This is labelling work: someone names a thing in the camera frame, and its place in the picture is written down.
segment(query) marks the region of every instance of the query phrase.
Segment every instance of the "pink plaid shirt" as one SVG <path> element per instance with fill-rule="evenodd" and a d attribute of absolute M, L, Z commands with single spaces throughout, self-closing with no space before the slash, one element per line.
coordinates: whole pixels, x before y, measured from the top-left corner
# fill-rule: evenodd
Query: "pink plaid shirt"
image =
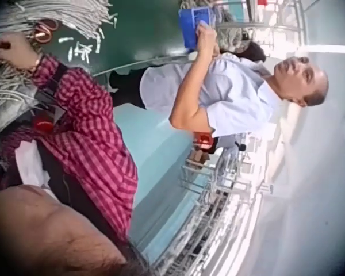
<path fill-rule="evenodd" d="M 33 75 L 35 85 L 44 87 L 58 65 L 56 59 L 44 56 Z M 112 98 L 81 68 L 66 71 L 55 98 L 67 112 L 53 134 L 22 126 L 4 138 L 2 153 L 13 160 L 21 141 L 40 140 L 65 172 L 77 178 L 119 238 L 125 240 L 137 189 L 137 167 L 113 120 Z"/>

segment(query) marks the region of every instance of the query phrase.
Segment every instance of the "blue container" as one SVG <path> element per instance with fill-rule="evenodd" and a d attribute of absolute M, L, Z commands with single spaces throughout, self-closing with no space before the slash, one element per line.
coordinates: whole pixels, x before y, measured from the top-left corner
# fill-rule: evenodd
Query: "blue container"
<path fill-rule="evenodd" d="M 179 10 L 179 23 L 182 29 L 184 46 L 189 50 L 197 47 L 196 29 L 200 21 L 211 25 L 209 7 L 197 7 L 193 9 Z"/>

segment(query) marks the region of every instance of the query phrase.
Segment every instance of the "table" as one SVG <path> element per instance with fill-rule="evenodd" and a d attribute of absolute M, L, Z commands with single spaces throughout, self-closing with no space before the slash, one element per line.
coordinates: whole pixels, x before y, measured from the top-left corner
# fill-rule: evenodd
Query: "table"
<path fill-rule="evenodd" d="M 116 28 L 102 25 L 105 39 L 100 54 L 94 51 L 90 54 L 90 64 L 83 62 L 80 56 L 68 62 L 68 50 L 70 46 L 75 47 L 77 41 L 92 44 L 95 50 L 96 40 L 87 40 L 66 26 L 54 33 L 52 41 L 44 45 L 44 51 L 52 53 L 65 65 L 83 67 L 91 75 L 135 61 L 186 52 L 178 23 L 178 1 L 111 0 L 111 3 L 110 14 L 118 13 Z M 74 37 L 74 41 L 59 43 L 60 37 Z"/>

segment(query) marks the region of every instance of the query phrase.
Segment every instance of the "light blue floor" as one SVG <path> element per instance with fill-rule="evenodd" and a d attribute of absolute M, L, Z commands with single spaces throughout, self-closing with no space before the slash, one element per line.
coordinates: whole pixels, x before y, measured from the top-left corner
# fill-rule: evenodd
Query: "light blue floor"
<path fill-rule="evenodd" d="M 192 136 L 173 129 L 167 116 L 132 105 L 115 108 L 114 119 L 139 174 L 129 235 L 153 262 L 171 243 L 198 198 L 178 180 Z M 196 182 L 203 186 L 204 177 Z"/>
<path fill-rule="evenodd" d="M 199 183 L 202 187 L 206 185 L 206 178 L 203 175 L 199 175 L 195 180 L 195 183 Z M 201 192 L 199 187 L 189 185 L 189 188 Z M 144 249 L 143 253 L 148 256 L 150 262 L 154 262 L 169 246 L 172 239 L 179 232 L 188 215 L 193 210 L 196 201 L 199 198 L 199 194 L 190 190 L 185 190 L 185 196 L 181 199 L 175 212 L 168 218 L 164 226 L 160 228 L 160 231 L 149 242 L 148 246 Z"/>

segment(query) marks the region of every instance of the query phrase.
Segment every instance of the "scissors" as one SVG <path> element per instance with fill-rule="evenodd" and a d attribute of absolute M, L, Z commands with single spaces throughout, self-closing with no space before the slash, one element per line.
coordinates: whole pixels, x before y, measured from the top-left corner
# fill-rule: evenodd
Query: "scissors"
<path fill-rule="evenodd" d="M 52 32 L 59 28 L 59 22 L 53 19 L 38 20 L 34 26 L 32 37 L 40 44 L 49 43 L 52 39 Z"/>

